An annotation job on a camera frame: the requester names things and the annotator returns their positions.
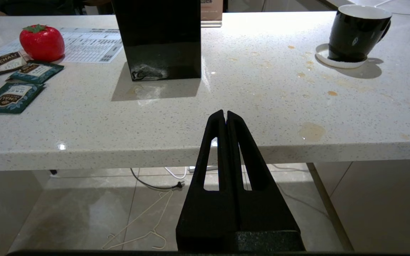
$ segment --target saucer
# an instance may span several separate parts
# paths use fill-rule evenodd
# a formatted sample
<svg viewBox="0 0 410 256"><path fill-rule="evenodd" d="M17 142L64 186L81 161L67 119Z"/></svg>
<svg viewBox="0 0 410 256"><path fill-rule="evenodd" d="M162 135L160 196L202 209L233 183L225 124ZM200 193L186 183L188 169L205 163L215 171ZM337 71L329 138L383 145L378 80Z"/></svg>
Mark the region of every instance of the saucer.
<svg viewBox="0 0 410 256"><path fill-rule="evenodd" d="M366 62L366 59L358 63L337 62L328 58L328 44L321 44L316 47L316 57L321 63L324 63L335 68L358 68Z"/></svg>

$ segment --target white speckled countertop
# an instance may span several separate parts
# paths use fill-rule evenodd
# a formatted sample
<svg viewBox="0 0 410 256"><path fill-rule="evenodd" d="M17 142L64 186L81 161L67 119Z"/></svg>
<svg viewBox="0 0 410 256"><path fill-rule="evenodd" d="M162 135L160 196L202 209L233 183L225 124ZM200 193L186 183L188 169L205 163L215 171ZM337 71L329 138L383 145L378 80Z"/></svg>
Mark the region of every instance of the white speckled countertop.
<svg viewBox="0 0 410 256"><path fill-rule="evenodd" d="M0 170L195 165L219 109L244 118L266 162L410 159L410 16L393 16L356 71L312 54L334 16L225 14L202 29L201 80L133 83L124 52L64 63L22 114L0 114ZM117 27L114 16L0 17L0 46L39 22Z"/></svg>

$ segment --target strawberry leaf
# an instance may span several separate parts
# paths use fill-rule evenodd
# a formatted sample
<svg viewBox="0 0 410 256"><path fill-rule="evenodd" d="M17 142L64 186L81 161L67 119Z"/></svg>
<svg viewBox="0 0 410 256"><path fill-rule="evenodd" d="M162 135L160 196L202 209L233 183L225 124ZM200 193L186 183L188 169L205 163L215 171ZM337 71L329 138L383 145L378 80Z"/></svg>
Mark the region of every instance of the strawberry leaf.
<svg viewBox="0 0 410 256"><path fill-rule="evenodd" d="M23 30L29 31L31 33L38 33L38 32L41 32L42 30L45 30L45 28L46 26L37 24L37 25L25 27L23 28Z"/></svg>

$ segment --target tea bag packet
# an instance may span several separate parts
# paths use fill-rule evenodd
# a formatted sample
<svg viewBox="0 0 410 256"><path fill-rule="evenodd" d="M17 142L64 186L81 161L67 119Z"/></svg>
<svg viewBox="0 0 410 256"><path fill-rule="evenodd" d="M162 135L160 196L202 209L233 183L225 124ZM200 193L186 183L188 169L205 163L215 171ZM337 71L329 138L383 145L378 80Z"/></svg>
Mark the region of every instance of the tea bag packet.
<svg viewBox="0 0 410 256"><path fill-rule="evenodd" d="M16 71L26 65L31 57L24 50L0 56L0 75Z"/></svg>
<svg viewBox="0 0 410 256"><path fill-rule="evenodd" d="M44 89L44 84L6 83L0 89L0 113L18 114Z"/></svg>
<svg viewBox="0 0 410 256"><path fill-rule="evenodd" d="M62 71L63 65L56 65L52 63L44 63L36 60L30 61L24 65L17 72L10 75L7 82L28 82L35 84L42 84L52 76Z"/></svg>

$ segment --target black box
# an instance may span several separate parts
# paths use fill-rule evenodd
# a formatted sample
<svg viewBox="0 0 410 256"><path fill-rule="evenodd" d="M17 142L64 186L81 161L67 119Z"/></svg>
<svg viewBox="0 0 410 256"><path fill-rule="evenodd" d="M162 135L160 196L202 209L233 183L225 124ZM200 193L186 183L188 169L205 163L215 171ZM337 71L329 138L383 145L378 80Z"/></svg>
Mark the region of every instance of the black box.
<svg viewBox="0 0 410 256"><path fill-rule="evenodd" d="M200 0L112 0L133 81L201 77Z"/></svg>

